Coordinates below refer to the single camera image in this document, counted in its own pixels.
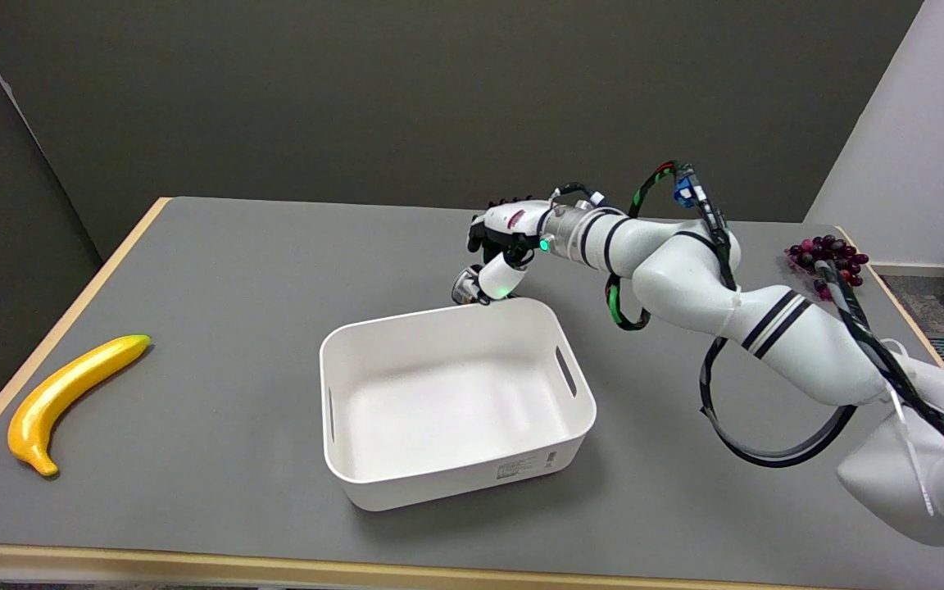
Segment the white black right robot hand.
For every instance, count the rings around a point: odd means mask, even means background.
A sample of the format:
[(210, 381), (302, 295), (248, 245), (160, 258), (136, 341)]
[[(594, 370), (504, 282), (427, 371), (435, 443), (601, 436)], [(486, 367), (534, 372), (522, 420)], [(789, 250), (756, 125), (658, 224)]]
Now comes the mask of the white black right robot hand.
[(490, 305), (514, 295), (535, 255), (550, 250), (553, 238), (544, 225), (551, 209), (546, 199), (499, 199), (473, 217), (467, 247), (482, 252), (483, 262), (469, 266), (456, 283), (469, 302)]

